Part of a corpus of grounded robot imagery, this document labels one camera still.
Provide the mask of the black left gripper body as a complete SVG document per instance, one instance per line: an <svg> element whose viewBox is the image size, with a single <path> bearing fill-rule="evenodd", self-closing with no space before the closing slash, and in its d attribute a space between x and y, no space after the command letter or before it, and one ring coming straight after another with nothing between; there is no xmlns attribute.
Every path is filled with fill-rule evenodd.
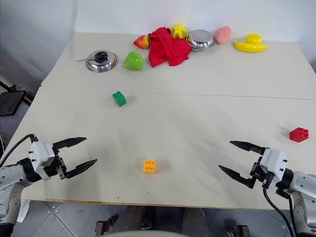
<svg viewBox="0 0 316 237"><path fill-rule="evenodd" d="M61 157L59 157L59 151L53 146L52 150L54 152L54 159L52 163L48 166L48 176L52 177L58 175L60 179L65 179L67 176L67 169L64 164L64 161Z"/></svg>

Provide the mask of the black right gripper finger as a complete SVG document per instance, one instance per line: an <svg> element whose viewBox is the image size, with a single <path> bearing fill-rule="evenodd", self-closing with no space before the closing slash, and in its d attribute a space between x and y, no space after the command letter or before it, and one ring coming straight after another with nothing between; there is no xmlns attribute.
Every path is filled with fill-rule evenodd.
<svg viewBox="0 0 316 237"><path fill-rule="evenodd" d="M221 165L218 165L218 166L222 171L224 171L232 179L238 181L241 184L244 184L245 186L247 186L250 189L253 189L254 184L256 182L256 177L252 176L251 178L244 178L244 177L241 177L241 175L234 170L231 170L231 169L224 167L224 166L221 166Z"/></svg>
<svg viewBox="0 0 316 237"><path fill-rule="evenodd" d="M249 143L249 142L243 142L243 141L230 141L231 144L245 150L245 151L252 151L252 152L255 152L255 153L258 153L260 155L262 155L265 151L265 148L264 147L260 147L260 146L257 146L257 145L254 145L252 143Z"/></svg>

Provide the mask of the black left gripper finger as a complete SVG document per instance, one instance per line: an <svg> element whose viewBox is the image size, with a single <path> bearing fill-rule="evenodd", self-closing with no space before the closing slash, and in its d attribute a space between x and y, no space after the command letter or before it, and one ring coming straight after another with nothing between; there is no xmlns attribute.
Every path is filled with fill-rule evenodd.
<svg viewBox="0 0 316 237"><path fill-rule="evenodd" d="M65 177L68 179L73 178L73 177L85 172L92 165L94 165L97 161L98 161L98 159L94 159L94 160L89 160L85 163L82 163L82 164L76 166L75 169L73 169L69 172L66 172Z"/></svg>
<svg viewBox="0 0 316 237"><path fill-rule="evenodd" d="M68 148L68 147L77 145L86 139L87 139L86 137L68 138L68 139L53 143L53 147L57 150L59 150L61 148L65 148L65 147Z"/></svg>

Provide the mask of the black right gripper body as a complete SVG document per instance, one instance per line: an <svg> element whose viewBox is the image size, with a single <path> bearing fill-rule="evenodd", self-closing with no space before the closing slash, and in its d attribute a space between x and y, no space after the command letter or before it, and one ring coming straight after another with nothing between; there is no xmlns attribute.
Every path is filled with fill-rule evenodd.
<svg viewBox="0 0 316 237"><path fill-rule="evenodd" d="M250 179L250 184L248 185L249 188L253 189L256 180L260 181L261 183L264 182L265 177L267 175L267 172L264 171L261 167L260 167L260 162L263 158L263 153L265 151L265 148L262 147L251 147L250 151L253 151L255 153L258 153L260 156L258 158L258 161L254 163L251 171L250 171L250 176L252 177Z"/></svg>

